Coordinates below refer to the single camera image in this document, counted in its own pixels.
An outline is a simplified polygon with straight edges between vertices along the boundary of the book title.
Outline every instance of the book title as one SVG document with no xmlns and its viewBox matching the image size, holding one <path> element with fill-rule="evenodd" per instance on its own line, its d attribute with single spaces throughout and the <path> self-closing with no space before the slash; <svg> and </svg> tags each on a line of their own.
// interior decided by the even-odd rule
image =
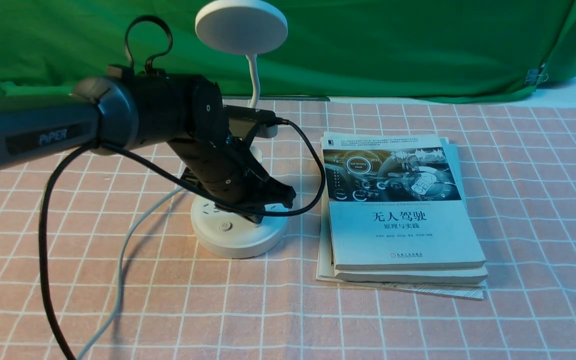
<svg viewBox="0 0 576 360">
<path fill-rule="evenodd" d="M 372 222 L 384 223 L 384 229 L 419 229 L 419 222 L 428 220 L 423 211 L 401 211 L 399 214 L 378 211 L 373 212 L 372 216 Z"/>
</svg>

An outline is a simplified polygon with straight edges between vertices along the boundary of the grid pattern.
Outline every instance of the grid pattern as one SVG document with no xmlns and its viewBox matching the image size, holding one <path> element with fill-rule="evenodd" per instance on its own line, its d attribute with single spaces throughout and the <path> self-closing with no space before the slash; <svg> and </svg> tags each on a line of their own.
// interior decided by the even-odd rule
<svg viewBox="0 0 576 360">
<path fill-rule="evenodd" d="M 197 244 L 192 196 L 143 223 L 127 251 L 123 314 L 89 359 L 576 360 L 576 109 L 261 102 L 323 132 L 438 133 L 459 146 L 471 221 L 488 259 L 483 301 L 314 280 L 320 208 L 291 218 L 257 259 Z M 319 176 L 296 133 L 256 145 L 272 175 L 311 200 Z M 140 155 L 171 173 L 165 145 Z M 37 266 L 39 202 L 63 155 L 0 172 L 0 359 L 61 359 Z M 52 297 L 78 351 L 114 303 L 115 258 L 141 212 L 174 185 L 118 156 L 64 173 L 48 220 Z"/>
</svg>

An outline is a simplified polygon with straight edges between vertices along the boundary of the lamp head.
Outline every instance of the lamp head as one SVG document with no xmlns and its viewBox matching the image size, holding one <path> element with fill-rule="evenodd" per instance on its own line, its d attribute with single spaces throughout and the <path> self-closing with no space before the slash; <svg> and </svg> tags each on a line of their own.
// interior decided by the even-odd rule
<svg viewBox="0 0 576 360">
<path fill-rule="evenodd" d="M 288 21 L 262 0 L 216 0 L 194 20 L 197 37 L 214 50 L 259 55 L 279 48 L 288 37 Z"/>
</svg>

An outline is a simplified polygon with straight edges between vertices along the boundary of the black cable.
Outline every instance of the black cable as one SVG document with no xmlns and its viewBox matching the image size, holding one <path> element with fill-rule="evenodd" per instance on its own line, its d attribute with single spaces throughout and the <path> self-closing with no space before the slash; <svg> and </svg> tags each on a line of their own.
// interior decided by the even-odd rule
<svg viewBox="0 0 576 360">
<path fill-rule="evenodd" d="M 241 212 L 243 214 L 251 214 L 251 215 L 258 215 L 258 216 L 265 216 L 265 217 L 291 217 L 296 215 L 301 215 L 308 210 L 312 209 L 317 205 L 320 198 L 322 198 L 322 194 L 324 192 L 326 186 L 326 172 L 320 157 L 318 156 L 317 152 L 313 148 L 313 144 L 311 144 L 310 140 L 304 132 L 297 126 L 294 122 L 286 119 L 280 119 L 278 122 L 280 125 L 288 125 L 291 126 L 295 131 L 299 134 L 299 136 L 303 139 L 304 143 L 308 150 L 310 151 L 313 159 L 317 163 L 317 167 L 321 173 L 321 183 L 319 185 L 319 189 L 315 198 L 305 207 L 302 207 L 298 210 L 290 210 L 286 212 L 278 212 L 278 211 L 262 211 L 262 210 L 252 210 L 252 209 L 245 209 L 244 207 L 239 207 L 237 205 L 224 202 L 212 194 L 207 193 L 199 189 L 198 187 L 192 185 L 190 182 L 183 180 L 181 178 L 177 178 L 171 173 L 168 173 L 166 170 L 163 170 L 159 166 L 153 164 L 152 162 L 148 161 L 147 159 L 133 153 L 131 151 L 125 150 L 119 146 L 115 146 L 112 144 L 102 144 L 103 148 L 107 150 L 113 151 L 119 155 L 123 155 L 124 157 L 130 158 L 143 166 L 146 166 L 148 169 L 154 171 L 155 173 L 161 175 L 162 177 L 166 178 L 170 182 L 177 184 L 180 187 L 187 189 L 190 192 L 197 194 L 197 196 L 201 196 L 202 198 L 208 199 L 210 201 L 215 202 L 222 207 L 229 208 L 234 212 Z M 53 173 L 48 178 L 48 182 L 46 182 L 46 187 L 43 192 L 43 199 L 41 201 L 41 210 L 39 212 L 39 231 L 38 231 L 38 241 L 39 241 L 39 285 L 41 287 L 41 300 L 43 301 L 43 308 L 46 313 L 46 318 L 48 319 L 48 324 L 50 325 L 50 329 L 61 349 L 61 352 L 66 357 L 66 360 L 76 360 L 73 351 L 71 350 L 66 338 L 64 337 L 64 333 L 62 333 L 62 329 L 59 326 L 59 321 L 57 320 L 57 315 L 55 314 L 55 308 L 53 307 L 53 301 L 51 300 L 50 294 L 50 278 L 48 276 L 48 210 L 50 206 L 50 197 L 55 189 L 55 184 L 57 184 L 57 180 L 62 175 L 64 170 L 80 155 L 86 153 L 89 150 L 93 150 L 98 148 L 98 144 L 96 143 L 89 143 L 83 145 L 82 147 L 74 150 L 69 155 L 66 156 L 55 168 Z"/>
<path fill-rule="evenodd" d="M 216 196 L 213 196 L 212 194 L 210 194 L 206 191 L 203 191 L 202 189 L 199 189 L 198 187 L 196 187 L 195 185 L 193 185 L 189 181 L 183 180 L 182 178 L 178 178 L 178 177 L 172 175 L 171 173 L 160 168 L 156 164 L 153 164 L 151 161 L 137 155 L 134 152 L 128 151 L 125 148 L 121 148 L 119 146 L 112 145 L 109 143 L 102 144 L 102 147 L 105 148 L 106 150 L 110 150 L 114 153 L 117 153 L 119 155 L 123 155 L 126 158 L 134 160 L 135 162 L 142 164 L 142 166 L 147 167 L 148 169 L 150 169 L 154 173 L 162 176 L 163 178 L 169 180 L 170 182 L 177 184 L 179 187 L 183 187 L 187 191 L 190 191 L 190 192 L 196 194 L 197 196 L 201 196 L 204 199 L 210 200 L 210 201 L 214 202 L 215 204 L 220 205 L 221 207 L 224 207 L 224 208 L 229 209 L 229 210 L 233 210 L 233 212 L 256 215 L 256 216 L 261 216 L 261 217 L 294 217 L 297 215 L 304 214 L 304 213 L 308 212 L 310 209 L 313 209 L 315 207 L 315 205 L 317 205 L 317 203 L 320 201 L 320 199 L 322 198 L 322 194 L 324 192 L 324 189 L 326 187 L 326 170 L 324 169 L 324 165 L 322 164 L 322 160 L 320 160 L 320 157 L 318 156 L 317 152 L 313 148 L 313 144 L 311 144 L 311 142 L 308 140 L 308 137 L 299 128 L 299 126 L 297 126 L 294 122 L 287 120 L 287 119 L 283 119 L 283 118 L 280 119 L 278 123 L 281 125 L 291 126 L 297 132 L 297 134 L 299 134 L 299 136 L 303 139 L 304 143 L 306 143 L 306 146 L 307 146 L 308 150 L 310 151 L 313 159 L 317 163 L 317 167 L 318 167 L 319 172 L 321 174 L 321 182 L 320 182 L 317 194 L 315 195 L 315 197 L 312 199 L 312 201 L 308 205 L 306 205 L 306 206 L 304 206 L 298 210 L 289 210 L 289 211 L 284 211 L 284 212 L 267 211 L 267 210 L 254 210 L 254 209 L 248 209 L 245 207 L 241 207 L 241 206 L 235 205 L 233 203 L 228 203 L 228 202 L 225 202 L 225 201 L 217 198 Z"/>
<path fill-rule="evenodd" d="M 50 281 L 48 278 L 48 207 L 55 184 L 57 184 L 57 180 L 59 180 L 59 177 L 64 170 L 66 170 L 66 167 L 80 155 L 96 147 L 94 143 L 83 145 L 71 152 L 59 163 L 46 183 L 43 200 L 41 201 L 41 211 L 39 212 L 39 285 L 41 286 L 41 300 L 43 301 L 43 309 L 46 312 L 50 329 L 66 360 L 76 360 L 76 357 L 73 351 L 71 351 L 70 346 L 68 346 L 64 333 L 62 333 L 62 329 L 59 326 L 59 321 L 57 320 L 57 315 L 55 315 L 55 308 L 53 307 L 53 301 L 50 296 Z"/>
</svg>

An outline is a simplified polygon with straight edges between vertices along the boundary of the green backdrop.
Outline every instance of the green backdrop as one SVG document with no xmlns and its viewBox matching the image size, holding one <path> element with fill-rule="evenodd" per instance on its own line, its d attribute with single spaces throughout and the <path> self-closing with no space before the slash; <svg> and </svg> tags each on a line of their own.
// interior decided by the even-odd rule
<svg viewBox="0 0 576 360">
<path fill-rule="evenodd" d="M 126 64 L 123 36 L 137 16 L 169 23 L 174 49 L 155 66 L 200 73 L 225 95 L 252 91 L 244 57 L 194 33 L 207 0 L 0 0 L 0 83 L 8 94 L 67 92 L 107 64 Z M 506 101 L 541 80 L 576 76 L 576 0 L 272 0 L 288 39 L 259 57 L 262 96 L 419 97 Z M 137 25 L 137 65 L 166 46 Z"/>
</svg>

